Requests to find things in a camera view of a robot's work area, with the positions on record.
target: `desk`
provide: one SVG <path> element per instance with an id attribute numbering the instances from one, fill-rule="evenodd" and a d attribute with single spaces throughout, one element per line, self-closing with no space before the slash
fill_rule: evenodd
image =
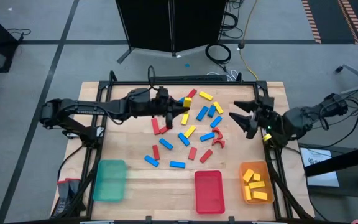
<path id="1" fill-rule="evenodd" d="M 145 86 L 119 85 L 113 86 L 111 98 L 122 98 L 134 88 Z M 251 86 L 165 86 L 175 99 L 186 96 L 192 88 L 213 95 L 213 101 L 219 102 L 224 113 L 223 120 L 218 125 L 226 141 L 225 148 L 219 144 L 211 146 L 211 141 L 200 142 L 199 137 L 211 132 L 209 124 L 213 119 L 205 116 L 202 122 L 195 120 L 200 109 L 212 102 L 195 95 L 189 111 L 190 117 L 186 126 L 181 125 L 181 115 L 173 121 L 173 129 L 163 136 L 154 135 L 150 117 L 131 118 L 123 125 L 117 126 L 108 120 L 101 159 L 123 159 L 127 164 L 127 184 L 125 198 L 119 203 L 95 202 L 93 205 L 93 220 L 144 220 L 151 215 L 153 220 L 227 220 L 234 216 L 236 220 L 274 220 L 273 205 L 248 205 L 243 201 L 239 165 L 244 161 L 262 161 L 265 159 L 262 140 L 255 135 L 247 139 L 240 127 L 229 117 L 229 112 L 244 114 L 233 104 L 234 100 L 253 100 L 254 90 Z M 84 82 L 81 87 L 79 100 L 94 101 L 98 91 L 98 82 Z M 284 113 L 288 110 L 287 97 L 282 82 L 268 82 L 268 92 L 275 97 L 275 111 Z M 92 116 L 76 115 L 80 123 L 90 126 Z M 158 118 L 160 127 L 165 118 Z M 190 146 L 185 147 L 177 137 L 179 132 L 185 132 L 190 125 L 197 129 L 190 136 Z M 173 144 L 172 151 L 158 143 L 164 137 Z M 160 165 L 155 168 L 144 161 L 146 154 L 152 156 L 152 145 L 157 144 L 160 151 Z M 79 139 L 69 140 L 66 156 L 70 155 L 81 145 Z M 196 159 L 187 159 L 190 147 L 198 148 Z M 296 142 L 288 146 L 298 149 Z M 205 151 L 211 149 L 213 155 L 202 164 L 199 158 Z M 80 178 L 85 157 L 85 149 L 75 154 L 62 169 L 60 179 L 66 177 Z M 310 215 L 314 216 L 306 188 L 305 173 L 299 154 L 284 150 L 282 153 L 288 189 L 300 205 Z M 170 160 L 186 162 L 186 169 L 176 169 L 169 166 Z M 220 215 L 198 215 L 195 210 L 194 173 L 198 170 L 220 170 L 223 176 L 224 202 L 226 211 Z M 277 188 L 282 216 L 285 209 L 281 191 Z M 89 189 L 84 194 L 84 204 L 87 204 Z"/>

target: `translucent orange container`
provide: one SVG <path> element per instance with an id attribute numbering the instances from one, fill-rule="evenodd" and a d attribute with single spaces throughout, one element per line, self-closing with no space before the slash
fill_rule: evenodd
<path id="1" fill-rule="evenodd" d="M 242 176 L 245 174 L 245 172 L 247 172 L 248 169 L 252 169 L 255 173 L 260 174 L 260 180 L 263 180 L 265 182 L 265 187 L 251 189 L 251 196 L 254 196 L 254 193 L 253 193 L 254 191 L 265 192 L 265 193 L 267 193 L 267 200 L 261 200 L 261 199 L 256 199 L 256 198 L 247 200 L 245 186 L 248 186 L 248 183 L 246 183 L 242 179 Z M 267 164 L 265 161 L 243 162 L 240 165 L 239 176 L 240 176 L 240 182 L 241 182 L 242 197 L 244 198 L 244 201 L 246 201 L 246 203 L 251 204 L 251 205 L 256 205 L 256 204 L 273 203 L 274 202 L 272 183 L 270 182 L 269 170 L 267 169 Z"/>

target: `yellow rectangular block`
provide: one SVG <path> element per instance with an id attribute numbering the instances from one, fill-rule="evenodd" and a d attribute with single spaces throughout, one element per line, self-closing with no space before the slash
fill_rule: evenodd
<path id="1" fill-rule="evenodd" d="M 189 115 L 188 115 L 188 114 L 184 114 L 184 115 L 183 115 L 183 118 L 181 119 L 181 123 L 182 123 L 183 125 L 186 125 L 188 119 L 189 119 Z"/>
<path id="2" fill-rule="evenodd" d="M 260 181 L 260 174 L 254 173 L 254 180 Z"/>
<path id="3" fill-rule="evenodd" d="M 219 105 L 218 102 L 214 102 L 213 105 L 216 107 L 216 111 L 218 112 L 218 114 L 223 114 L 223 110 L 221 108 L 221 105 Z"/>
<path id="4" fill-rule="evenodd" d="M 190 107 L 191 106 L 192 99 L 190 97 L 185 98 L 185 102 L 183 102 L 184 107 Z"/>
<path id="5" fill-rule="evenodd" d="M 253 183 L 249 183 L 248 186 L 250 189 L 265 187 L 265 182 L 264 181 L 253 182 Z"/>
<path id="6" fill-rule="evenodd" d="M 209 101 L 212 100 L 212 96 L 209 95 L 208 93 L 200 92 L 200 96 L 203 97 L 203 98 L 206 98 L 206 99 L 209 100 Z"/>
<path id="7" fill-rule="evenodd" d="M 249 180 L 251 179 L 253 174 L 254 174 L 254 171 L 252 169 L 247 169 L 247 172 L 242 176 L 242 179 L 245 182 L 249 182 Z"/>
<path id="8" fill-rule="evenodd" d="M 191 134 L 193 134 L 194 130 L 196 129 L 196 126 L 191 125 L 191 127 L 189 128 L 189 130 L 186 131 L 185 136 L 186 138 L 189 138 L 191 136 Z"/>
<path id="9" fill-rule="evenodd" d="M 261 199 L 261 200 L 267 200 L 267 193 L 254 191 L 254 198 Z"/>
<path id="10" fill-rule="evenodd" d="M 245 186 L 245 188 L 246 188 L 246 199 L 247 199 L 247 200 L 251 200 L 251 199 L 252 199 L 252 197 L 251 197 L 251 190 L 249 189 L 248 186 Z"/>

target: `yellow cable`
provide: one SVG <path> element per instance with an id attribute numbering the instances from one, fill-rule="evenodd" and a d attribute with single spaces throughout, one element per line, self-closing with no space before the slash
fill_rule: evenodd
<path id="1" fill-rule="evenodd" d="M 254 3 L 254 5 L 252 6 L 252 9 L 251 9 L 251 11 L 249 12 L 248 19 L 247 19 L 247 23 L 246 23 L 246 28 L 244 28 L 244 35 L 242 36 L 241 44 L 244 44 L 244 39 L 246 38 L 246 33 L 247 33 L 247 29 L 248 29 L 248 23 L 249 23 L 249 20 L 250 20 L 250 18 L 251 18 L 252 12 L 254 11 L 257 2 L 258 2 L 258 0 L 255 0 L 255 3 Z M 254 75 L 254 77 L 256 78 L 256 80 L 259 80 L 259 79 L 258 79 L 258 76 L 256 75 L 256 73 L 255 73 L 254 71 L 252 71 L 252 70 L 248 67 L 247 62 L 242 58 L 241 50 L 242 50 L 242 49 L 240 49 L 239 52 L 240 52 L 240 58 L 241 58 L 242 62 L 243 62 L 244 65 L 247 67 L 248 71 L 249 71 L 251 74 Z"/>

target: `translucent green container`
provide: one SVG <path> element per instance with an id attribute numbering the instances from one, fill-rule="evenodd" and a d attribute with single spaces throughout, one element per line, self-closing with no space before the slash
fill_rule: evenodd
<path id="1" fill-rule="evenodd" d="M 93 200 L 120 202 L 124 198 L 127 166 L 123 160 L 101 160 Z"/>

